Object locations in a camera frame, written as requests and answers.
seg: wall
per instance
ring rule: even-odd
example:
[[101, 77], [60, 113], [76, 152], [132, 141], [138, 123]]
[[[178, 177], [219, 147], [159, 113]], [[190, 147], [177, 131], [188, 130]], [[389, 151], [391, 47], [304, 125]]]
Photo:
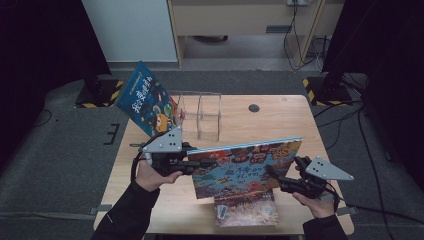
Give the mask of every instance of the wall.
[[177, 62], [166, 0], [82, 0], [108, 62]]

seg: desk organizer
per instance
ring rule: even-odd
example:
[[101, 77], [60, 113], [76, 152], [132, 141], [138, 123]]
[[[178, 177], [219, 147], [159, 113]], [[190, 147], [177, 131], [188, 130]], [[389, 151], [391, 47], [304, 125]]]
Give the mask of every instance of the desk organizer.
[[219, 141], [221, 94], [213, 92], [168, 91], [178, 104], [183, 139]]

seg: book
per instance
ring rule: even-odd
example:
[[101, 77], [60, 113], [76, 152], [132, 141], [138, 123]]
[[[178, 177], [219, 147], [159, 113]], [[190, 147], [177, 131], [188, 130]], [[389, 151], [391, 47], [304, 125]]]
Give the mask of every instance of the book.
[[215, 197], [218, 227], [277, 225], [278, 213], [272, 189]]
[[199, 168], [192, 174], [197, 199], [278, 188], [278, 181], [266, 172], [265, 166], [272, 165], [285, 176], [301, 139], [293, 137], [188, 151], [189, 161], [216, 159], [213, 166]]
[[142, 61], [115, 105], [149, 137], [176, 127], [177, 104]]

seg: person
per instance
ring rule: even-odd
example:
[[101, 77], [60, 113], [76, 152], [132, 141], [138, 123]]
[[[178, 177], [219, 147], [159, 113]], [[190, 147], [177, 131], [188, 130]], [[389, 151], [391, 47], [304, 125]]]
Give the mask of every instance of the person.
[[[162, 184], [173, 184], [182, 172], [167, 177], [158, 174], [147, 161], [139, 161], [135, 181], [130, 183], [112, 209], [102, 218], [92, 240], [140, 240], [150, 224], [152, 208]], [[315, 219], [303, 224], [306, 240], [347, 239], [334, 213], [333, 202], [309, 199], [299, 193], [293, 197], [309, 207]]]

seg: forearm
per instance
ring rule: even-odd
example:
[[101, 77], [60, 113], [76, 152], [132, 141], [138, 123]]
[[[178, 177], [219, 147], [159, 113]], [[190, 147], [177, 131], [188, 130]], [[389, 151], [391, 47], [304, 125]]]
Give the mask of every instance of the forearm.
[[135, 182], [131, 183], [103, 217], [91, 239], [141, 239], [149, 227], [159, 192], [159, 189], [148, 192]]
[[336, 215], [315, 218], [303, 224], [306, 240], [347, 240]]

